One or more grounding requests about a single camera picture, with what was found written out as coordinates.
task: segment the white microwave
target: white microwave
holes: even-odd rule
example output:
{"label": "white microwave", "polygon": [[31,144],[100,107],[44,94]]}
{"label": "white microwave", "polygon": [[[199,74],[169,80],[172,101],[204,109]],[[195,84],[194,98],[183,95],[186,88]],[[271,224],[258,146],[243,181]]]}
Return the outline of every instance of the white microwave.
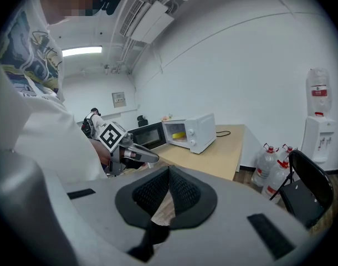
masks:
{"label": "white microwave", "polygon": [[134,143],[150,150],[164,144],[173,144],[200,154],[216,139],[216,124],[214,114],[211,113],[158,122],[130,130],[129,133],[133,134]]}

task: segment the wooden floor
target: wooden floor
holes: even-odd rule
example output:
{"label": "wooden floor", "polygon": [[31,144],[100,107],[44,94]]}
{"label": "wooden floor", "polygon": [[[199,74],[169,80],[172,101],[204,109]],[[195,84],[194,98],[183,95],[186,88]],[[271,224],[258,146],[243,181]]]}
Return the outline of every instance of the wooden floor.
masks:
{"label": "wooden floor", "polygon": [[[155,167],[167,166],[166,163],[159,161],[155,164]],[[130,172],[140,172],[141,170],[145,170],[147,167],[142,167],[139,170],[126,170],[122,175],[125,176]],[[251,183],[253,173],[250,171],[241,170],[240,172],[236,172],[233,181],[239,182],[249,188],[252,188],[256,192],[261,193],[262,188],[257,187],[255,184]],[[329,210],[323,215],[323,217],[318,221],[318,223],[309,230],[311,235],[317,234],[327,228],[329,228],[333,220],[338,213],[338,175],[329,176],[334,187],[334,201]],[[286,210],[286,207],[282,200],[279,201],[278,206],[282,209]],[[152,221],[161,226],[168,226],[170,224],[170,220],[175,217],[174,212],[174,204],[170,193],[168,192],[167,196],[163,200],[159,209],[152,217]]]}

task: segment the air conditioning unit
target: air conditioning unit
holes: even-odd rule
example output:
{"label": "air conditioning unit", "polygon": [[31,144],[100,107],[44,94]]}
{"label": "air conditioning unit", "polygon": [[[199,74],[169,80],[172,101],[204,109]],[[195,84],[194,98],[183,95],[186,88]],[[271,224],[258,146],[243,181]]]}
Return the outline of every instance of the air conditioning unit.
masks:
{"label": "air conditioning unit", "polygon": [[174,20],[166,14],[168,7],[159,1],[153,4],[135,0],[120,29],[123,37],[138,42],[152,43],[157,36]]}

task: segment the ceiling light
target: ceiling light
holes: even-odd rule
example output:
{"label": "ceiling light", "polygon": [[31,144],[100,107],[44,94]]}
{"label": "ceiling light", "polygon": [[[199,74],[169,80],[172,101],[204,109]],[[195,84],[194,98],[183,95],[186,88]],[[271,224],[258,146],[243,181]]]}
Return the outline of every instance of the ceiling light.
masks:
{"label": "ceiling light", "polygon": [[86,54],[86,53],[101,53],[103,47],[78,47],[72,49],[62,50],[63,57],[77,55],[77,54]]}

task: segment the wooden table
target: wooden table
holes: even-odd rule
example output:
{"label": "wooden table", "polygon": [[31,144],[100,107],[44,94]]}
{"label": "wooden table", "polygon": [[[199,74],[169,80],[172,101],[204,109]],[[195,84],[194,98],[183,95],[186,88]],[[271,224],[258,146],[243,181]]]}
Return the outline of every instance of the wooden table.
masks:
{"label": "wooden table", "polygon": [[235,172],[239,170],[244,129],[244,125],[216,125],[216,131],[228,130],[231,134],[217,137],[215,142],[199,155],[190,152],[189,149],[171,144],[155,148],[153,152],[170,165],[191,168],[226,180],[233,180]]}

